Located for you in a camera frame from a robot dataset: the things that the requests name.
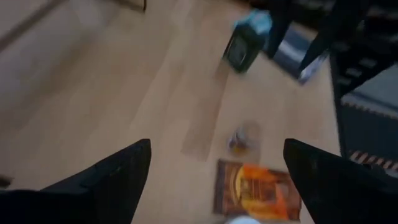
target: book cover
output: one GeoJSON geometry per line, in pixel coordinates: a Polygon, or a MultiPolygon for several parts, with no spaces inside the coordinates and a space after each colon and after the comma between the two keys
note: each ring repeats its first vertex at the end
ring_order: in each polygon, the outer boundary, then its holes
{"type": "Polygon", "coordinates": [[[214,212],[258,220],[299,220],[301,198],[287,172],[218,161],[214,212]]]}

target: wooden floor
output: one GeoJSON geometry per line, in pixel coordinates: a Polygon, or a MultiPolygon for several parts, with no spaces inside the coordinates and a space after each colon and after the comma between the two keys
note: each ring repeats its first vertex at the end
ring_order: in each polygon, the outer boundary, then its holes
{"type": "MultiPolygon", "coordinates": [[[[286,170],[285,138],[338,154],[328,65],[297,85],[259,56],[239,76],[220,61],[234,20],[232,1],[149,0],[146,14],[122,9],[75,49],[42,88],[1,114],[0,173],[12,189],[41,189],[138,139],[152,162],[134,223],[213,223],[216,161],[286,170]],[[244,121],[262,127],[261,150],[226,151],[244,121]]],[[[302,210],[302,223],[311,223],[302,210]]]]}

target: orange book cover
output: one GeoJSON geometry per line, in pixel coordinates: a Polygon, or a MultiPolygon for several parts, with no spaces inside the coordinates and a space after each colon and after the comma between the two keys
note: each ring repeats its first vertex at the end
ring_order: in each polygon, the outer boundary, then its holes
{"type": "Polygon", "coordinates": [[[218,161],[214,212],[299,221],[301,198],[287,172],[218,161]]]}

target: book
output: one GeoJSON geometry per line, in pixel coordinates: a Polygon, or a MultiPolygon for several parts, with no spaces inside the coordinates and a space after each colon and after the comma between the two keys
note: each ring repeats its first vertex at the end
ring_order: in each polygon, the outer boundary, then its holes
{"type": "Polygon", "coordinates": [[[214,212],[299,221],[301,198],[287,172],[219,160],[214,212]]]}

